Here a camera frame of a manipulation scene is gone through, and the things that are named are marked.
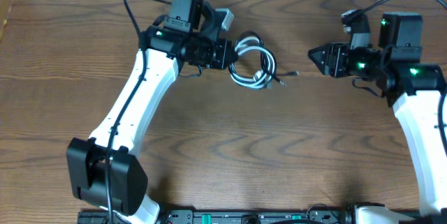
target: white cable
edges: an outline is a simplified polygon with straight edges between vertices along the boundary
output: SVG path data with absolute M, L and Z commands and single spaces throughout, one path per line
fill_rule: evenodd
M 276 71 L 274 56 L 267 49 L 260 46 L 260 40 L 257 37 L 246 37 L 235 45 L 235 52 L 239 57 L 242 57 L 245 53 L 253 50 L 258 50 L 265 53 L 265 57 L 267 59 L 266 69 L 269 73 L 274 73 Z M 256 71 L 255 75 L 252 78 L 249 78 L 237 74 L 234 63 L 230 64 L 229 68 L 233 70 L 230 72 L 231 78 L 238 85 L 250 89 L 262 89 L 272 80 L 272 76 L 264 73 L 264 70 Z

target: wood grain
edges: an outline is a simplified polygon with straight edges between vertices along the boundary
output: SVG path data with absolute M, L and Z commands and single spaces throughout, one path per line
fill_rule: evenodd
M 256 30 L 287 87 L 251 91 L 227 71 L 178 79 L 147 131 L 140 162 L 159 202 L 197 209 L 304 209 L 354 200 L 415 209 L 408 146 L 383 99 L 320 75 L 307 50 L 346 40 L 339 16 L 377 0 L 208 0 L 235 14 L 230 39 Z M 168 7 L 132 0 L 141 24 Z M 424 61 L 446 69 L 446 13 L 399 0 L 385 10 L 424 16 Z M 132 69 L 137 38 L 122 0 L 15 0 L 0 45 L 0 223 L 74 223 L 92 208 L 71 195 L 65 152 L 108 113 Z M 258 68 L 258 57 L 237 65 Z

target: black cable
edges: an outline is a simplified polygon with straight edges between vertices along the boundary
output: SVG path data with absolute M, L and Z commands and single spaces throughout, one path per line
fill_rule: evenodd
M 439 104 L 438 104 L 438 128 L 439 128 L 439 133 L 441 134 L 442 145 L 444 146 L 444 151 L 446 152 L 446 155 L 447 155 L 447 137 L 446 137 L 446 130 L 445 130 L 446 125 L 444 123 L 444 116 L 443 116 L 444 101 L 446 99 L 446 94 L 447 94 L 447 85 L 444 87 L 444 90 L 441 93 L 441 98 L 439 99 Z
M 169 1 L 164 0 L 152 0 L 152 1 L 158 1 L 165 4 L 170 4 Z M 115 120 L 112 128 L 110 129 L 110 137 L 107 144 L 107 148 L 105 149 L 105 191 L 107 194 L 107 205 L 108 205 L 108 223 L 113 224 L 113 209 L 112 209 L 112 191 L 110 189 L 110 157 L 112 155 L 112 147 L 113 147 L 113 140 L 115 138 L 115 135 L 118 135 L 118 125 L 121 121 L 121 118 L 123 117 L 127 107 L 132 101 L 132 98 L 135 96 L 135 93 L 138 90 L 138 87 L 141 85 L 142 81 L 145 79 L 146 75 L 146 69 L 147 69 L 147 57 L 146 57 L 146 40 L 144 35 L 141 33 L 140 27 L 138 27 L 138 24 L 132 14 L 131 9 L 129 8 L 129 5 L 127 4 L 127 0 L 123 0 L 124 6 L 126 6 L 127 13 L 129 14 L 129 17 L 132 20 L 132 24 L 135 27 L 135 31 L 138 36 L 139 40 L 139 47 L 142 52 L 142 71 L 141 75 L 138 77 L 138 81 L 135 84 L 134 88 L 132 89 L 132 92 L 129 94 L 129 97 L 127 98 L 126 102 L 124 103 L 122 109 L 119 111 L 119 114 L 117 116 L 117 119 Z
M 113 213 L 114 218 L 117 218 L 119 221 L 121 221 L 123 224 L 132 224 L 128 222 L 127 220 L 123 219 L 119 214 Z M 109 218 L 105 217 L 103 221 L 101 221 L 101 224 L 108 224 Z
M 378 96 L 380 98 L 383 98 L 385 95 L 382 93 L 381 95 L 378 95 L 377 92 L 375 92 L 373 89 L 369 88 L 369 87 L 359 87 L 357 86 L 357 82 L 358 81 L 365 81 L 365 82 L 371 82 L 371 80 L 365 79 L 363 77 L 355 77 L 354 79 L 352 79 L 352 86 L 354 86 L 357 89 L 364 89 L 365 91 L 370 92 L 372 95 L 374 96 Z
M 198 69 L 198 73 L 196 73 L 196 74 L 190 74 L 190 75 L 180 75 L 179 74 L 179 77 L 183 77 L 183 78 L 200 77 L 202 75 L 202 73 L 203 73 L 203 68 L 202 68 L 202 66 L 197 66 L 197 69 Z
M 159 17 L 157 17 L 155 19 L 155 21 L 152 23 L 152 25 L 154 26 L 159 26 L 166 18 L 168 15 L 160 15 Z
M 300 72 L 298 70 L 296 71 L 289 71 L 287 73 L 277 73 L 277 77 L 283 77 L 283 76 L 299 76 Z
M 332 214 L 332 216 L 334 216 L 334 218 L 337 219 L 337 222 L 338 222 L 338 223 L 340 222 L 338 216 L 336 216 L 336 215 L 334 214 L 334 212 L 333 212 L 332 210 L 330 210 L 330 208 L 329 208 L 326 204 L 323 204 L 323 203 L 316 203 L 316 204 L 313 204 L 313 205 L 306 211 L 306 218 L 309 218 L 309 212 L 310 212 L 310 210 L 313 209 L 314 207 L 317 207 L 317 206 L 323 206 L 323 207 L 325 207 L 325 208 Z
M 380 0 L 377 1 L 376 3 L 372 4 L 371 6 L 364 8 L 362 10 L 359 10 L 358 12 L 352 14 L 352 16 L 346 21 L 347 24 L 349 24 L 350 22 L 354 21 L 356 18 L 362 16 L 363 14 L 365 14 L 366 12 L 370 11 L 373 8 L 376 8 L 377 6 L 384 4 L 387 1 L 391 1 L 391 0 Z M 445 9 L 447 9 L 447 3 L 443 0 L 435 0 L 438 1 Z
M 314 224 L 314 223 L 318 223 L 321 224 L 321 222 L 319 221 L 313 221 L 313 220 L 306 220 L 306 219 L 297 219 L 297 220 L 287 220 L 287 221 L 277 221 L 275 223 L 271 223 L 271 224 Z
M 390 62 L 388 61 L 385 64 L 385 57 L 386 57 L 386 53 L 388 53 L 388 50 L 393 50 L 394 45 L 387 45 L 384 47 L 384 49 L 382 50 L 381 56 L 380 56 L 380 69 L 383 70 Z

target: green led light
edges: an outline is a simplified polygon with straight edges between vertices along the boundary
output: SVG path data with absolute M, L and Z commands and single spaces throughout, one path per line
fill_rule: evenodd
M 419 70 L 418 70 L 418 69 L 415 69 L 415 68 L 410 68 L 410 73 L 411 73 L 412 75 L 416 75 L 416 74 L 419 73 Z

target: green connector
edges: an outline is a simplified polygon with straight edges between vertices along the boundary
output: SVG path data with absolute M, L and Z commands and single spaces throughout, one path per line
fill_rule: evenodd
M 202 224 L 211 224 L 211 214 L 202 215 Z

